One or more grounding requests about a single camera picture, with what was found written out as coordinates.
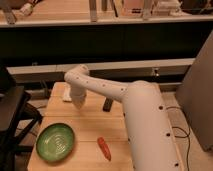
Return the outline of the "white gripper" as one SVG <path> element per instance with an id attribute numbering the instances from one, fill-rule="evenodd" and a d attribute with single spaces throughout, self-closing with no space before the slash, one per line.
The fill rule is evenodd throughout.
<path id="1" fill-rule="evenodd" d="M 73 105 L 77 109 L 81 109 L 85 103 L 87 93 L 84 88 L 72 87 L 70 90 L 70 97 Z"/>

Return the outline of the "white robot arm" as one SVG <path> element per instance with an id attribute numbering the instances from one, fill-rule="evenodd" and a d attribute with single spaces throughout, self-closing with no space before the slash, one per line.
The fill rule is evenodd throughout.
<path id="1" fill-rule="evenodd" d="M 78 65 L 64 75 L 72 103 L 81 108 L 86 91 L 122 104 L 134 171 L 182 171 L 175 137 L 159 88 L 147 81 L 122 83 L 89 75 Z"/>

